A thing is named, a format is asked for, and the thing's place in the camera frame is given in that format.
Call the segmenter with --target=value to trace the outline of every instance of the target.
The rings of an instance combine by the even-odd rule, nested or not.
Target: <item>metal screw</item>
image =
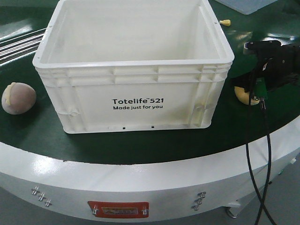
[[[149,214],[149,210],[142,210],[142,215],[143,216],[146,216],[146,215],[148,215]]]
[[[45,203],[45,206],[46,206],[46,207],[49,207],[50,205],[52,205],[51,199],[48,199],[48,200],[46,201],[46,203]]]
[[[38,186],[35,186],[33,189],[31,189],[32,190],[32,195],[37,195],[37,193],[39,193],[39,191],[38,191]]]
[[[198,205],[202,204],[202,198],[198,198],[197,200],[195,200],[195,203],[197,203]]]
[[[206,195],[206,192],[205,192],[205,191],[200,192],[200,193],[198,194],[198,196],[199,196],[200,198],[205,198],[205,195]]]
[[[195,211],[198,211],[199,210],[199,205],[197,204],[197,205],[194,205],[193,207],[192,207]]]
[[[42,193],[38,196],[38,200],[39,200],[40,202],[42,202],[44,199],[45,199],[45,193],[42,192]]]
[[[98,209],[97,206],[95,205],[94,208],[92,209],[92,214],[93,214],[93,215],[96,215],[98,211],[99,211],[99,209]]]

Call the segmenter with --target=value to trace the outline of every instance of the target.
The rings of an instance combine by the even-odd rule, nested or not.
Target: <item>silver rod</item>
[[[22,37],[25,37],[25,36],[28,36],[28,35],[31,35],[31,34],[35,34],[35,33],[39,33],[39,32],[44,33],[45,30],[46,30],[46,28],[43,28],[43,29],[36,30],[36,31],[31,32],[31,33],[28,33],[28,34],[24,34],[24,35],[21,35],[21,36],[18,36],[18,37],[14,37],[14,38],[12,38],[12,39],[9,39],[9,40],[0,42],[0,45],[3,44],[3,43],[5,43],[5,42],[10,42],[10,41],[13,41],[13,40],[15,40],[15,39],[20,39],[20,38],[22,38]]]
[[[32,36],[32,37],[28,37],[26,39],[23,39],[23,40],[11,43],[9,45],[5,45],[3,47],[0,47],[0,52],[5,51],[5,50],[10,49],[10,48],[13,48],[13,47],[15,47],[17,45],[21,45],[23,43],[30,42],[30,41],[35,40],[35,39],[39,39],[39,38],[41,39],[43,37],[43,35],[44,34],[38,34],[38,35],[35,35],[35,36]]]
[[[5,56],[8,56],[8,55],[13,54],[17,51],[23,50],[25,48],[28,48],[28,47],[31,47],[31,46],[34,46],[34,45],[39,45],[41,40],[42,40],[42,38],[39,38],[39,39],[36,39],[36,40],[33,40],[33,41],[26,42],[22,45],[18,45],[18,46],[15,46],[13,48],[9,48],[5,51],[2,51],[2,52],[0,52],[0,58],[3,58]]]
[[[5,62],[10,61],[10,60],[13,60],[13,59],[15,59],[17,57],[20,57],[22,55],[25,55],[27,53],[33,52],[33,51],[35,51],[37,49],[38,49],[38,45],[37,46],[33,46],[31,48],[24,49],[24,50],[19,51],[19,52],[16,52],[16,53],[11,54],[9,56],[6,56],[4,58],[1,58],[0,59],[0,64],[5,63]]]

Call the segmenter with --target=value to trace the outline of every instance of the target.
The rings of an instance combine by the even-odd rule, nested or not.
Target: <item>brown ball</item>
[[[28,84],[13,82],[5,88],[1,103],[4,111],[18,115],[31,109],[36,99],[36,92]]]

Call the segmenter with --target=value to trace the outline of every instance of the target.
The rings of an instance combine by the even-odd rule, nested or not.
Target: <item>small yellow piece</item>
[[[8,85],[4,90],[4,96],[5,96],[5,103],[7,105],[10,105],[10,91],[11,88],[15,85],[15,82],[12,82],[10,85]]]
[[[240,87],[234,87],[234,93],[238,100],[241,103],[244,103],[245,105],[249,105],[249,92],[245,92],[245,89]],[[257,105],[259,103],[259,100],[251,99],[251,105]]]
[[[220,20],[219,23],[221,25],[224,25],[226,27],[229,27],[231,25],[231,20]]]

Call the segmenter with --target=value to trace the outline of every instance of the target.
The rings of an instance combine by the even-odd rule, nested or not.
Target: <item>green conveyor belt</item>
[[[300,43],[300,3],[278,0],[251,15],[242,15],[210,0],[234,51],[228,78],[255,66],[255,56],[243,55],[250,40],[276,39],[283,44]],[[0,42],[47,26],[51,7],[0,7]],[[23,82],[37,92],[37,103],[23,115],[9,115],[0,109],[0,141],[53,158],[101,164],[143,164],[167,162],[222,152],[245,143],[247,106],[238,102],[227,79],[206,129],[136,131],[96,134],[66,134],[31,61],[33,53],[0,66],[0,91],[11,82]],[[266,101],[271,131],[300,114],[300,89],[286,85],[268,94]],[[252,107],[250,140],[265,135],[259,106]]]

